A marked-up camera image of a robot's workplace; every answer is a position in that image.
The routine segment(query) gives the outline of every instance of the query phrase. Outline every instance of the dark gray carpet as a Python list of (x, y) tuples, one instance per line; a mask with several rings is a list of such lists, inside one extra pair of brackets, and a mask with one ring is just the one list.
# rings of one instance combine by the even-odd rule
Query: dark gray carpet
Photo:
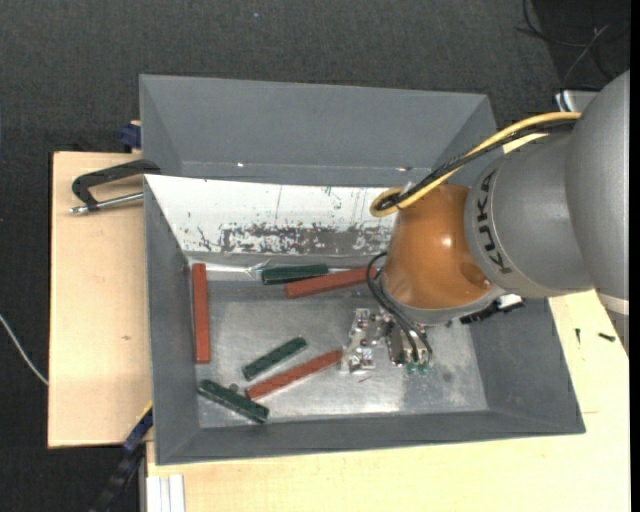
[[(545, 30), (587, 42), (596, 4), (596, 16), (626, 15), (622, 0), (536, 1)], [(122, 150), (139, 73), (482, 92), (504, 126), (554, 109), (581, 52), (516, 26), (515, 0), (1, 0), (0, 312), (46, 373), (47, 152)], [(628, 41), (599, 48), (610, 74), (629, 65)], [(589, 59), (570, 78), (599, 87)], [(46, 390), (3, 332), (0, 389), (0, 510), (86, 510), (117, 449), (46, 450)], [(135, 507), (134, 492), (117, 510)]]

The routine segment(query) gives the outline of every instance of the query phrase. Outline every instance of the wooden board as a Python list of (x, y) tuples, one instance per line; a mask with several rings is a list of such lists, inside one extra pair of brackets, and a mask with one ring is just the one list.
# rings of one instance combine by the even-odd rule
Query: wooden board
[[(50, 447), (122, 442), (151, 399), (142, 203), (74, 216), (79, 175), (139, 155), (59, 152), (51, 213)], [(100, 199), (141, 178), (92, 189)]]

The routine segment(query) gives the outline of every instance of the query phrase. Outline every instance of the green bar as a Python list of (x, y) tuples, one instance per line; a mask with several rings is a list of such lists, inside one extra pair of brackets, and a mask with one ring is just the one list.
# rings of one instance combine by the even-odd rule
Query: green bar
[(259, 359), (256, 359), (252, 363), (243, 366), (242, 374), (245, 379), (251, 381), (261, 373), (266, 372), (269, 368), (273, 368), (275, 365), (292, 357), (301, 350), (304, 350), (306, 347), (307, 342), (305, 339), (298, 336), (291, 341), (287, 341), (284, 345), (273, 349), (271, 352), (265, 354)]
[(210, 380), (200, 381), (198, 394), (258, 423), (264, 423), (269, 416), (266, 407)]
[(264, 284), (284, 284), (311, 277), (324, 276), (329, 273), (329, 267), (324, 263), (317, 265), (297, 265), (293, 267), (271, 267), (262, 271)]

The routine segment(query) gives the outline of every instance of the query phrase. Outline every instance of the metal bracket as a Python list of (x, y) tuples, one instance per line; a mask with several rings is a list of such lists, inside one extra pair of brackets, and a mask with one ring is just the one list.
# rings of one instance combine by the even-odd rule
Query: metal bracket
[(429, 350), (414, 331), (411, 331), (411, 338), (418, 350), (417, 361), (413, 358), (413, 346), (409, 338), (398, 325), (394, 325), (387, 342), (389, 359), (396, 366), (406, 366), (409, 373), (416, 370), (424, 373), (429, 367)]
[(89, 189), (112, 181), (121, 180), (137, 174), (160, 174), (160, 168), (150, 160), (136, 160), (122, 165), (116, 165), (100, 171), (90, 172), (78, 176), (71, 185), (71, 191), (80, 199), (84, 206), (71, 208), (71, 213), (88, 213), (115, 206), (117, 204), (142, 199), (142, 192), (129, 194), (106, 201), (98, 201)]
[(372, 347), (387, 343), (391, 325), (387, 315), (357, 308), (349, 330), (349, 343), (342, 349), (340, 369), (351, 373), (374, 370), (376, 362)]

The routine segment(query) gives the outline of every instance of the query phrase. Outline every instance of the metal sheet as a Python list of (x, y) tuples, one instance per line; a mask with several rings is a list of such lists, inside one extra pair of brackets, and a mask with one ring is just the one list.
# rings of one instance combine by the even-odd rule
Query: metal sheet
[(496, 129), (485, 95), (440, 91), (141, 75), (140, 105), (163, 174), (260, 183), (404, 185)]
[[(370, 307), (377, 311), (364, 289), (342, 297), (296, 301), (283, 300), (282, 295), (275, 298), (277, 293), (274, 298), (256, 300), (252, 292), (253, 287), (247, 286), (242, 296), (226, 300), (225, 283), (210, 283), (210, 296), (215, 297), (210, 303), (212, 362), (196, 367), (198, 379), (236, 384), (242, 391), (249, 384), (241, 367), (284, 340), (302, 336), (309, 348), (285, 365), (271, 369), (260, 380), (340, 349), (348, 341), (355, 309)], [(469, 328), (456, 324), (432, 328), (429, 333), (437, 358), (427, 375), (409, 375), (404, 368), (393, 366), (386, 345), (377, 345), (373, 347), (375, 370), (350, 374), (336, 365), (269, 395), (260, 403), (271, 410), (269, 420), (273, 423), (485, 409)], [(200, 400), (198, 405), (202, 428), (249, 424), (206, 400)]]
[(348, 265), (383, 251), (393, 226), (393, 217), (369, 214), (369, 204), (384, 188), (166, 176), (147, 176), (147, 181), (168, 212), (182, 250), (200, 253), (196, 257), (210, 263), (314, 258)]

